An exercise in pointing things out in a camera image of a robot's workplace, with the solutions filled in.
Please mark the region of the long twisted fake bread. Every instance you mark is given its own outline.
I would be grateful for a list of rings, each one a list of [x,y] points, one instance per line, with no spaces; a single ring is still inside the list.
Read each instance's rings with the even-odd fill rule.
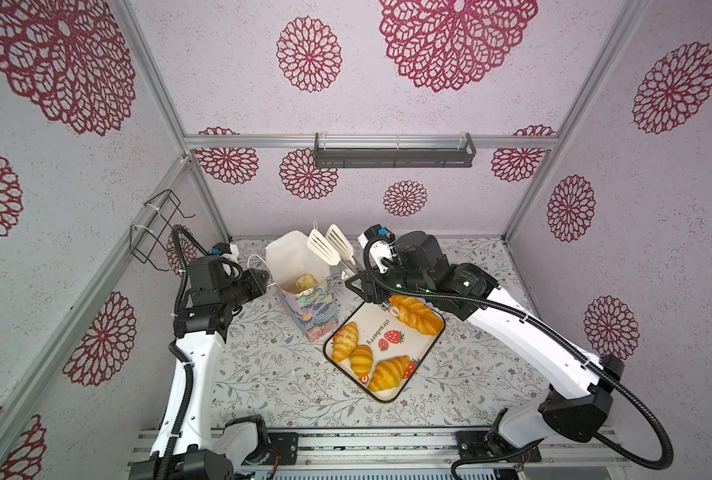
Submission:
[[[390,304],[390,311],[398,321],[422,335],[437,336],[445,328],[445,321],[417,298],[394,295]]]

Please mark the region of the white floral paper bag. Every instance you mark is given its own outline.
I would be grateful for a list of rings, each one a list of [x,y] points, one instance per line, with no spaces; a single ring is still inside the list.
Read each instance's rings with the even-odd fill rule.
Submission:
[[[331,266],[309,249],[308,239],[299,230],[286,233],[269,243],[263,255],[250,255],[247,266],[266,267],[285,311],[316,343],[337,327],[338,305]]]

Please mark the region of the white plastic steel tongs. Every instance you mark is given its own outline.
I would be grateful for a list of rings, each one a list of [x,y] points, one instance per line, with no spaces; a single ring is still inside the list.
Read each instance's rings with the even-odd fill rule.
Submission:
[[[339,266],[344,279],[361,272],[355,251],[338,225],[332,224],[326,233],[313,228],[307,238],[308,249],[330,266]]]

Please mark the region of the striped fake roll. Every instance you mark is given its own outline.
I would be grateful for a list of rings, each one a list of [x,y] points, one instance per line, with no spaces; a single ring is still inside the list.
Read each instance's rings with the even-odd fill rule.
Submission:
[[[313,290],[318,285],[318,281],[313,275],[305,274],[300,276],[296,282],[295,286],[298,294],[308,292]]]

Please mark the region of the small striped fake bun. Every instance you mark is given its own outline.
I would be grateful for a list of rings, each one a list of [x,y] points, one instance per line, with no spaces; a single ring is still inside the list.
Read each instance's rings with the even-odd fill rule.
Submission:
[[[374,357],[368,345],[358,345],[349,356],[351,369],[358,378],[368,377],[372,372]]]

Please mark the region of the large fake croissant bottom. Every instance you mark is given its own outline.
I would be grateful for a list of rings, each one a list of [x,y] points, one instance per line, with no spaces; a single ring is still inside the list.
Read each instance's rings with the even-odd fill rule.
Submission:
[[[409,356],[400,356],[379,362],[368,389],[371,392],[379,392],[398,387],[410,363]]]

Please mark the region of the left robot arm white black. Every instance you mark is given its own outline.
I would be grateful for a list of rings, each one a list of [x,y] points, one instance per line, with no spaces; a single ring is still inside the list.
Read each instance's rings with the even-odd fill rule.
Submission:
[[[166,411],[148,459],[131,465],[130,478],[232,479],[244,463],[269,457],[272,446],[259,415],[229,422],[214,438],[210,400],[228,328],[245,304],[266,293],[268,278],[265,270],[243,269],[217,255],[183,268],[168,346],[177,364]]]

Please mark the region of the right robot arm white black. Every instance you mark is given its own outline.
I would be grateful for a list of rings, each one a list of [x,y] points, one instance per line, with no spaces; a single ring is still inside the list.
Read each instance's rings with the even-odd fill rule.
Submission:
[[[433,235],[413,231],[397,237],[374,225],[358,241],[363,264],[347,280],[349,290],[373,304],[404,296],[432,305],[492,335],[548,381],[543,396],[498,414],[485,440],[493,460],[521,455],[552,435],[580,443],[601,436],[624,371],[620,359],[568,341],[483,268],[450,262]]]

